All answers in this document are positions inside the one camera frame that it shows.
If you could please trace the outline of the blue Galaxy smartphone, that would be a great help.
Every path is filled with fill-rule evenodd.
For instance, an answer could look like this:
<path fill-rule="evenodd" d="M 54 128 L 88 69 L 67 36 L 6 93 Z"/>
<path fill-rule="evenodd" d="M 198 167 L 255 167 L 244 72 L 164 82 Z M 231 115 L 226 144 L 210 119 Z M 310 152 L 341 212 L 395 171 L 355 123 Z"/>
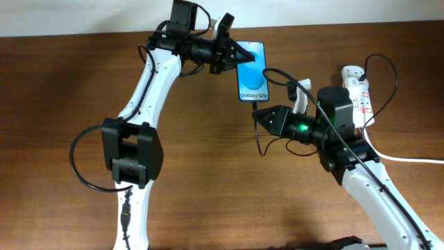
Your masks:
<path fill-rule="evenodd" d="M 254 62 L 237 65 L 239 100 L 246 102 L 268 101 L 268 81 L 262 75 L 262 71 L 266 68 L 264 44 L 251 41 L 238 41 L 238 44 L 255 57 Z"/>

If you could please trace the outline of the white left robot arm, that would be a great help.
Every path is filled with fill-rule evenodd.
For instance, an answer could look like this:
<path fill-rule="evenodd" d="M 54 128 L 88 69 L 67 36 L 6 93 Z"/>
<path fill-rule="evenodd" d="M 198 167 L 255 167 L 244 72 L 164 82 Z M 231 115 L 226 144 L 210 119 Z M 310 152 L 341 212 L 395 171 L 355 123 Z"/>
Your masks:
<path fill-rule="evenodd" d="M 230 38 L 233 21 L 225 14 L 206 39 L 193 32 L 192 17 L 173 14 L 139 45 L 145 62 L 137 87 L 118 117 L 107 118 L 101 127 L 105 165 L 112 172 L 119 207 L 115 249 L 149 248 L 149 197 L 164 160 L 157 125 L 171 86 L 185 76 L 185 61 L 209 65 L 213 74 L 253 61 L 253 55 Z"/>

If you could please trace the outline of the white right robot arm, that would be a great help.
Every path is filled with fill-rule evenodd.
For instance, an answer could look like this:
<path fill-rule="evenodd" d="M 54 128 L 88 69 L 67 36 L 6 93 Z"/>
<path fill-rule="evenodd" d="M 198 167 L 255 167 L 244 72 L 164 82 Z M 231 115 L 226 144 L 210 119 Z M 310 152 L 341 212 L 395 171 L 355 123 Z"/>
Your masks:
<path fill-rule="evenodd" d="M 316 116 L 286 115 L 280 135 L 316 146 L 321 165 L 365 210 L 390 249 L 442 249 L 443 241 L 417 216 L 389 178 L 380 157 L 355 132 L 357 120 L 347 89 L 324 87 L 313 97 L 289 81 L 289 96 L 316 106 Z"/>

